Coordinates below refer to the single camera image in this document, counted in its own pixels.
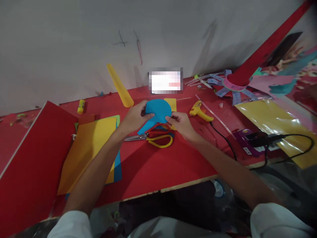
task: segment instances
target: white shirt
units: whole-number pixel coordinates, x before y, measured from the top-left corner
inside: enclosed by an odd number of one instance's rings
[[[259,204],[251,214],[252,238],[312,237],[315,231],[293,213],[275,203]],[[225,233],[212,232],[174,218],[157,217],[138,226],[130,235],[136,237],[213,237],[230,238]],[[92,238],[86,213],[65,213],[49,233],[53,237]]]

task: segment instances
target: scissors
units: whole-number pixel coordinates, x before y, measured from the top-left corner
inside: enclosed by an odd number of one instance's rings
[[[165,126],[167,128],[167,131],[153,131],[158,126]],[[147,140],[150,144],[162,149],[162,148],[169,147],[173,142],[173,137],[171,135],[169,135],[170,131],[171,131],[171,128],[169,127],[169,125],[167,125],[165,123],[158,123],[155,126],[153,126],[152,128],[148,129],[143,135],[130,136],[130,137],[125,138],[124,141]],[[154,138],[149,138],[148,136],[152,135],[152,134],[163,134],[163,135],[158,136],[158,137],[154,137]],[[156,144],[154,142],[154,140],[162,139],[165,137],[170,137],[170,139],[171,139],[170,142],[167,143],[166,145],[159,145],[159,144]]]

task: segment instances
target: yellow glue gun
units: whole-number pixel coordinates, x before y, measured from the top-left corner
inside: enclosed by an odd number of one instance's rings
[[[204,119],[206,122],[211,122],[214,120],[213,117],[207,116],[205,113],[203,113],[200,109],[201,106],[201,101],[197,101],[194,106],[192,107],[191,111],[189,112],[189,114],[191,116],[200,116],[202,119]]]

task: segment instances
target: scissors blade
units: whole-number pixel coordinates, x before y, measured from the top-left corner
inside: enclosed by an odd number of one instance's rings
[[[130,136],[124,139],[124,141],[134,141],[134,140],[143,140],[146,139],[147,135],[136,135],[136,136]]]

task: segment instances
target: red pole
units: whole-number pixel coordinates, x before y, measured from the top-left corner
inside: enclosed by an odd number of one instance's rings
[[[304,2],[233,74],[229,74],[227,79],[232,84],[247,86],[250,77],[267,60],[311,4],[312,1]]]

